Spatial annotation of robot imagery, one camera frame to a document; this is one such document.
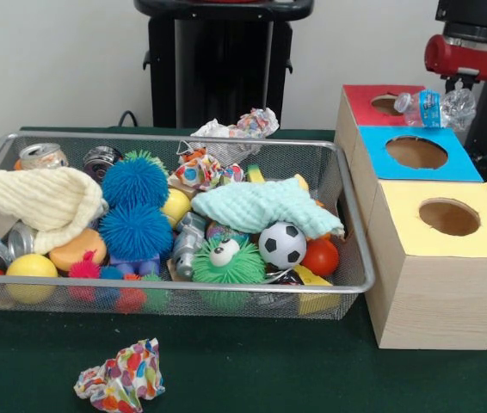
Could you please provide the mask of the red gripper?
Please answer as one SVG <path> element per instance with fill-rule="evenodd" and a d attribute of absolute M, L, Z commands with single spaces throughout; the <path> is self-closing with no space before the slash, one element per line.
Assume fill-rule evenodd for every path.
<path fill-rule="evenodd" d="M 425 47 L 424 63 L 427 71 L 444 76 L 446 93 L 456 83 L 472 91 L 475 81 L 487 81 L 487 43 L 436 34 Z"/>

